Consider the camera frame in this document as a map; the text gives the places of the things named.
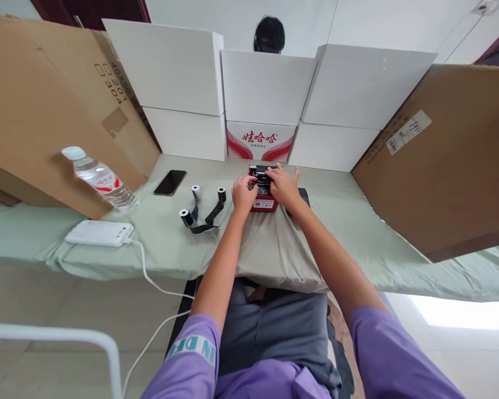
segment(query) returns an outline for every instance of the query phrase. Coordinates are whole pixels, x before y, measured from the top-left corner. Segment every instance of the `black strap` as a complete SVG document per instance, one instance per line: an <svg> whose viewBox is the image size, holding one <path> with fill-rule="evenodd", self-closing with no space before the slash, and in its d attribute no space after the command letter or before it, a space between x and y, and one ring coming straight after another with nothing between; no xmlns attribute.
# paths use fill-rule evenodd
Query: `black strap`
<svg viewBox="0 0 499 399"><path fill-rule="evenodd" d="M198 201L196 199L194 199L194 203L195 203L194 209L192 210L190 215L192 216L192 219L194 220L194 222L196 222L198 220ZM191 226L189 226L189 224L187 223L187 221L185 219L183 219L183 223L185 224L186 227L189 228L189 230L191 231L192 234L201 234L204 231L218 228L218 226L213 225L213 222L215 221L215 218L218 216L218 214L222 211L223 204L224 204L224 202L221 199L219 199L218 202L216 203L214 209L205 218L206 224L202 224L201 226L191 227Z"/></svg>

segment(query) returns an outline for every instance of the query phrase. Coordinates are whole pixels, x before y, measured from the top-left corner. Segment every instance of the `hand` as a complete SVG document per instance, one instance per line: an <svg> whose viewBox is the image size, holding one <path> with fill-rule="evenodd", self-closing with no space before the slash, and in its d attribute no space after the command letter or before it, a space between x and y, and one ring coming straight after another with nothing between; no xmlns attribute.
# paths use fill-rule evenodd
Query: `hand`
<svg viewBox="0 0 499 399"><path fill-rule="evenodd" d="M273 180L270 189L273 197L289 211L299 202L303 201L298 191L299 167L296 166L294 177L290 176L278 162L277 169L268 168L266 175Z"/></svg>
<svg viewBox="0 0 499 399"><path fill-rule="evenodd" d="M248 183L251 181L257 182L257 178L254 176L239 177L233 183L233 190L231 192L235 212L240 212L245 217L248 216L253 204L255 204L255 199L259 192L257 185L252 186L251 190L248 189Z"/></svg>

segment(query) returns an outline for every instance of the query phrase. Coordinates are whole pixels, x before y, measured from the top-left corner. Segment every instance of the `wall outlet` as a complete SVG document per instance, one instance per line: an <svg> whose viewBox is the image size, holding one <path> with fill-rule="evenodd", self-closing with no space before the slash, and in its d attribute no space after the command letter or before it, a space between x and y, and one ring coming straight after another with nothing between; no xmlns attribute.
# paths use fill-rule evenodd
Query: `wall outlet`
<svg viewBox="0 0 499 399"><path fill-rule="evenodd" d="M473 9L474 14L491 15L499 7L499 0L481 0Z"/></svg>

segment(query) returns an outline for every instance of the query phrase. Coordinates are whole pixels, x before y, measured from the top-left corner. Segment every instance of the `gray pants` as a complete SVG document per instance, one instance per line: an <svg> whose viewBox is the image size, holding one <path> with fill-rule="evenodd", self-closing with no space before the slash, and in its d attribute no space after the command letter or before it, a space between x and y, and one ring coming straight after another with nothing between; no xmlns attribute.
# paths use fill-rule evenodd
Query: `gray pants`
<svg viewBox="0 0 499 399"><path fill-rule="evenodd" d="M260 303L247 303L235 279L220 343L219 376L259 360L290 361L309 369L338 397L340 376L327 357L327 296L267 289Z"/></svg>

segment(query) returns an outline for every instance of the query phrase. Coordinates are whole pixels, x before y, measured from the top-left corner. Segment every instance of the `sticker label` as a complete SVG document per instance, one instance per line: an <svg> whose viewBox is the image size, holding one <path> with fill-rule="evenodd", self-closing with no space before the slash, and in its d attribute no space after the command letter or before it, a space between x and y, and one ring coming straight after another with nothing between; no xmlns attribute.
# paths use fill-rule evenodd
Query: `sticker label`
<svg viewBox="0 0 499 399"><path fill-rule="evenodd" d="M419 110L416 115L410 118L387 142L386 146L393 155L402 149L405 144L416 137L423 129L427 128L432 123L431 119L422 110Z"/></svg>
<svg viewBox="0 0 499 399"><path fill-rule="evenodd" d="M175 342L170 348L166 360L172 356L194 352L209 362L213 367L216 366L216 347L214 344L202 335L191 335Z"/></svg>
<svg viewBox="0 0 499 399"><path fill-rule="evenodd" d="M122 183L120 183L120 180L112 171L109 171L109 173L99 177L98 180L92 183L92 186L96 188L97 191L104 194L115 191L121 185Z"/></svg>
<svg viewBox="0 0 499 399"><path fill-rule="evenodd" d="M255 201L253 208L273 208L273 199L258 199Z"/></svg>

